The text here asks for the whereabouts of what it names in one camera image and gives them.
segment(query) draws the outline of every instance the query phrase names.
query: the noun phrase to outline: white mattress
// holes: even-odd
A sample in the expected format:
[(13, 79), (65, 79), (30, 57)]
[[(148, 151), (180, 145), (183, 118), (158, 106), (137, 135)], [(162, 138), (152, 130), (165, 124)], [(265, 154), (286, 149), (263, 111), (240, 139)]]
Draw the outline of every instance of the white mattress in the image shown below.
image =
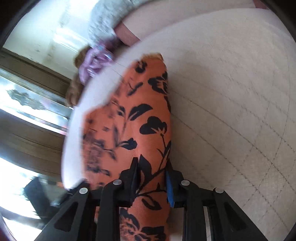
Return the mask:
[[(268, 10), (187, 19), (128, 49), (92, 79), (71, 117), (65, 187), (83, 178), (83, 116), (150, 52), (160, 52), (168, 68), (174, 168), (202, 188), (223, 187), (269, 240), (283, 240), (296, 221), (296, 43)], [(179, 214), (170, 220), (174, 237)]]

